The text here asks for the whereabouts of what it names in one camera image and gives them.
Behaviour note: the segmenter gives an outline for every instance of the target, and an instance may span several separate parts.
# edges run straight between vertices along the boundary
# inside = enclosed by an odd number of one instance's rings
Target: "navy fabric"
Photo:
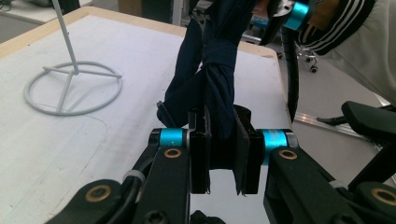
[[[188,111],[206,105],[212,136],[218,140],[233,136],[236,52],[254,5],[255,0],[216,1],[206,11],[210,20],[206,21],[203,34],[198,22],[191,19],[177,55],[175,76],[165,101],[158,103],[157,117],[165,126],[186,125]]]

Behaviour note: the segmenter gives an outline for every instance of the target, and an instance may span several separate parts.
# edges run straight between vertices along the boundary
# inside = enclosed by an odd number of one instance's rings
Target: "white metal stand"
[[[62,33],[64,34],[64,41],[66,42],[66,46],[67,49],[69,51],[70,54],[70,58],[71,58],[71,63],[62,63],[62,64],[58,64],[52,67],[47,67],[44,66],[44,72],[40,73],[39,75],[37,75],[36,77],[34,77],[33,79],[31,79],[25,86],[24,89],[24,97],[27,101],[27,103],[33,107],[34,109],[41,111],[43,113],[46,114],[51,114],[51,115],[60,115],[60,116],[73,116],[73,115],[81,115],[81,114],[86,114],[86,113],[90,113],[92,111],[98,110],[108,104],[110,104],[112,101],[114,101],[117,96],[120,94],[120,90],[121,90],[121,86],[122,86],[122,82],[121,82],[121,75],[117,74],[113,69],[111,69],[110,67],[107,67],[103,64],[100,63],[94,63],[94,62],[77,62],[76,61],[76,57],[70,42],[70,38],[69,35],[67,33],[66,30],[66,25],[64,23],[64,17],[62,15],[62,11],[61,11],[61,7],[59,6],[59,2],[58,0],[52,0],[52,3],[55,7],[55,11],[56,11],[56,15],[58,17],[59,23],[61,25],[62,28]],[[83,69],[79,69],[78,65],[82,65],[82,64],[87,64],[89,66],[95,66],[95,67],[100,67],[102,69],[107,70],[108,72],[96,72],[96,71],[90,71],[90,70],[83,70]],[[72,70],[67,70],[65,69],[67,66],[73,66],[74,69]],[[35,84],[35,82],[37,80],[39,80],[41,77],[43,77],[44,75],[48,74],[49,72],[57,72],[57,73],[62,73],[62,74],[68,74],[66,82],[64,83],[64,88],[62,90],[62,94],[61,97],[59,99],[59,102],[56,106],[56,108],[54,110],[50,110],[48,109],[48,107],[44,107],[39,105],[38,103],[36,103],[32,97],[31,97],[31,89],[32,86]],[[77,76],[80,73],[84,73],[84,74],[88,74],[88,75],[97,75],[97,76],[105,76],[105,77],[114,77],[117,79],[118,81],[118,87],[116,88],[116,90],[114,91],[114,93],[108,98],[106,99],[104,102],[102,102],[99,105],[94,105],[90,108],[87,109],[82,109],[82,110],[73,110],[73,111],[69,111],[69,110],[65,110],[64,109],[64,100],[67,96],[67,92],[68,89],[70,87],[70,83],[72,81],[73,76]]]

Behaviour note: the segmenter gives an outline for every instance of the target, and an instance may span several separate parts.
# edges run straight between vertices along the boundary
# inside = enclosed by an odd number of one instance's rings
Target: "floor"
[[[118,11],[117,0],[93,0],[95,7]],[[280,50],[280,45],[270,48]],[[287,87],[285,60],[279,60],[284,85]],[[310,64],[299,60],[300,101],[298,112],[313,117],[329,118],[342,115],[341,105],[355,101],[380,106],[373,93],[364,89],[343,72],[319,59],[318,71],[309,71]],[[292,124],[300,146],[336,179],[350,182],[361,168],[375,155],[373,144],[367,140],[295,121]]]

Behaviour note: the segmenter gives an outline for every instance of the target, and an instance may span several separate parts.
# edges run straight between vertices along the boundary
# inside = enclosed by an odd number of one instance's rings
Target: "circular base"
[[[116,88],[116,90],[113,92],[113,94],[111,96],[108,97],[108,99],[106,99],[104,102],[99,103],[98,105],[94,105],[94,106],[90,106],[89,108],[84,108],[81,110],[73,110],[73,111],[68,111],[68,110],[64,110],[63,108],[57,108],[56,106],[43,106],[43,105],[39,105],[37,102],[35,102],[32,97],[31,97],[31,89],[32,86],[44,75],[48,74],[50,72],[50,70],[45,70],[44,72],[38,74],[36,77],[32,78],[25,86],[24,88],[24,98],[26,100],[26,102],[33,107],[34,109],[46,113],[46,114],[51,114],[51,115],[58,115],[58,116],[75,116],[75,115],[82,115],[82,114],[86,114],[86,113],[90,113],[92,111],[98,110],[108,104],[110,104],[111,102],[113,102],[117,96],[120,94],[120,90],[121,90],[121,86],[122,86],[122,82],[121,82],[121,76],[118,75],[112,68],[107,67],[103,64],[100,63],[94,63],[94,62],[77,62],[78,65],[89,65],[89,66],[94,66],[94,67],[100,67],[102,69],[107,70],[107,72],[110,73],[109,77],[113,77],[117,79],[117,83],[118,86]],[[61,69],[63,67],[67,67],[67,66],[73,66],[72,63],[62,63],[62,64],[58,64],[53,66],[53,68],[56,69]],[[105,75],[100,75],[100,74],[95,74],[95,73],[91,73],[90,75],[99,75],[99,76],[105,76]]]

